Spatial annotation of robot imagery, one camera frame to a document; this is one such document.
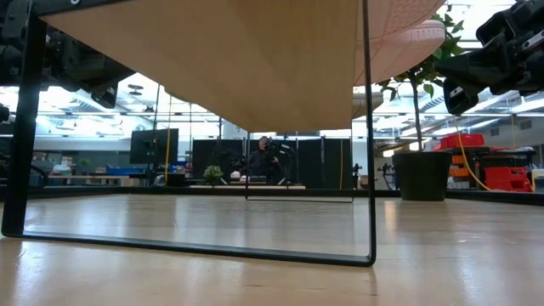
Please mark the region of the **green plant in black pot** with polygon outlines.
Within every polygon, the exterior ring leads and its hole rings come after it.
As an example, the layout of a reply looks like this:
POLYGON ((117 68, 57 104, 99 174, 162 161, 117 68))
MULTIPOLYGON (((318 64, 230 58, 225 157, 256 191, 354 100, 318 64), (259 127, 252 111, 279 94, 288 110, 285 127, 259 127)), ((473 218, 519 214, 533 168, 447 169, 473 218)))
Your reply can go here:
POLYGON ((404 201, 443 201, 451 166, 450 153, 424 150, 418 89, 422 87, 433 96, 435 86, 444 86, 445 76, 437 71, 436 65, 440 60, 463 52, 458 46, 461 37, 457 34, 463 29, 463 22, 455 22, 448 14, 434 14, 430 19, 442 25, 444 33, 439 36, 442 43, 432 48, 431 54, 425 59, 378 83, 383 92, 390 93, 390 99, 398 95, 398 89, 392 82, 408 82, 412 90, 417 150, 401 152, 392 157, 400 195, 404 201))

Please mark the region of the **wooden shelf with black frame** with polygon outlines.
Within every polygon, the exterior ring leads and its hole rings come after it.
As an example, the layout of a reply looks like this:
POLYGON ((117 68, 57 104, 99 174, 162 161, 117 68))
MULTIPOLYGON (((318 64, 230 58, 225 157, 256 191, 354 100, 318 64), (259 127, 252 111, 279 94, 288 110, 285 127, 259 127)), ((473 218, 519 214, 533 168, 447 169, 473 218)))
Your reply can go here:
POLYGON ((1 231, 28 238, 52 26, 248 132, 347 128, 366 0, 31 0, 1 231))

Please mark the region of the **blue bin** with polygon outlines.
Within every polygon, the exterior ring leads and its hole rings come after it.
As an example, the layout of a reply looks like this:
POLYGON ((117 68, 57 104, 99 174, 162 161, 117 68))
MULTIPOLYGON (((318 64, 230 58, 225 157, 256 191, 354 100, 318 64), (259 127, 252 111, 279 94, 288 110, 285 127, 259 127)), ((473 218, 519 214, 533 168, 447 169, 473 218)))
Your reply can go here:
POLYGON ((106 168, 106 174, 111 176, 129 176, 131 174, 138 174, 144 171, 141 167, 108 167, 106 168))

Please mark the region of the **person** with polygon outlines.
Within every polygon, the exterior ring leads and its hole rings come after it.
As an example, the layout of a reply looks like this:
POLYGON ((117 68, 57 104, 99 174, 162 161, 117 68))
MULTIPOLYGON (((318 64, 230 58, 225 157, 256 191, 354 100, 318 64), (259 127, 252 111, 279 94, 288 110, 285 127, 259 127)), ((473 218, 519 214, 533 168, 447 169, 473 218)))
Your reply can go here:
POLYGON ((249 159, 249 175, 252 179, 260 179, 267 184, 275 184, 281 175, 279 159, 273 154, 270 147, 271 140, 261 137, 258 141, 258 149, 249 159))

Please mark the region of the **small green plant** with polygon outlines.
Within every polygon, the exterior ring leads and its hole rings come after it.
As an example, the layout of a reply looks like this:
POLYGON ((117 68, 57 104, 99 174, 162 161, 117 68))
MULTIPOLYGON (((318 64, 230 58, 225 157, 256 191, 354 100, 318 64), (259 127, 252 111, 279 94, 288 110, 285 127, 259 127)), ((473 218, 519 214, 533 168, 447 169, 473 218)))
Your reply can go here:
POLYGON ((210 165, 203 172, 205 182, 210 185, 220 184, 223 176, 220 166, 210 165))

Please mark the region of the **red storage bins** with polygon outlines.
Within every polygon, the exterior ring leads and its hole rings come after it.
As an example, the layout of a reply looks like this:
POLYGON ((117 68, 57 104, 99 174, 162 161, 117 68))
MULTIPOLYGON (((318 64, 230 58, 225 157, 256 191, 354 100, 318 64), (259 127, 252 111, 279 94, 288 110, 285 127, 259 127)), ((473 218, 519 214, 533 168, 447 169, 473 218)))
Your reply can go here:
POLYGON ((452 154, 449 190, 533 190, 530 174, 536 150, 531 147, 492 146, 481 133, 452 133, 425 147, 452 154))

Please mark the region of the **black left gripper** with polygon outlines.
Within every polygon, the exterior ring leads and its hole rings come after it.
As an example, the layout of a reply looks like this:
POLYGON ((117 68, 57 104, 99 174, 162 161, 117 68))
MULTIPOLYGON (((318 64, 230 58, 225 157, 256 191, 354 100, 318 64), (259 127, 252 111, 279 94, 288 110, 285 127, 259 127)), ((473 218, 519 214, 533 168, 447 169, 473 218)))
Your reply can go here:
POLYGON ((118 83, 135 71, 62 32, 50 37, 52 76, 70 92, 83 90, 105 107, 116 106, 118 83))

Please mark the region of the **black monitor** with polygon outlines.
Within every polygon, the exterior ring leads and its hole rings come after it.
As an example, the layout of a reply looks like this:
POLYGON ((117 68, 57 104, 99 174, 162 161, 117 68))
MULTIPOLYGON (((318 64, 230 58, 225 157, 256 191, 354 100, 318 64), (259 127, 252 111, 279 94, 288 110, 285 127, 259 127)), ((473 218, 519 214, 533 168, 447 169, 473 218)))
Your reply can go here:
POLYGON ((178 160, 177 128, 133 131, 130 144, 131 164, 166 164, 178 160))

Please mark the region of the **black partition panels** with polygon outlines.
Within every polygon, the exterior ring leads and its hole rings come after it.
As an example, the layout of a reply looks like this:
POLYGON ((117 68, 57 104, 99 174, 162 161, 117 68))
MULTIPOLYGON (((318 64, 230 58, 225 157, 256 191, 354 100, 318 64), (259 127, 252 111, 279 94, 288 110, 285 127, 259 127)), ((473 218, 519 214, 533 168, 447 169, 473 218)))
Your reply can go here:
MULTIPOLYGON (((350 139, 272 139, 270 147, 279 159, 281 175, 276 185, 301 185, 306 189, 346 190, 352 186, 350 139)), ((249 159, 259 139, 198 139, 193 142, 193 174, 204 179, 210 166, 220 166, 221 183, 267 184, 249 175, 249 159)))

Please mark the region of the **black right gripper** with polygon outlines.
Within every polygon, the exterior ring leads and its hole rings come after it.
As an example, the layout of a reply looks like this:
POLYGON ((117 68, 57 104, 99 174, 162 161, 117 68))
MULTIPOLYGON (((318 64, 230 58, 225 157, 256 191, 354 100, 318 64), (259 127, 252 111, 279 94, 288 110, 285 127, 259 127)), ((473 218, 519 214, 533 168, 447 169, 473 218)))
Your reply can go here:
POLYGON ((494 95, 544 91, 544 0, 518 0, 493 14, 476 31, 482 48, 442 59, 445 106, 461 115, 488 89, 494 95))

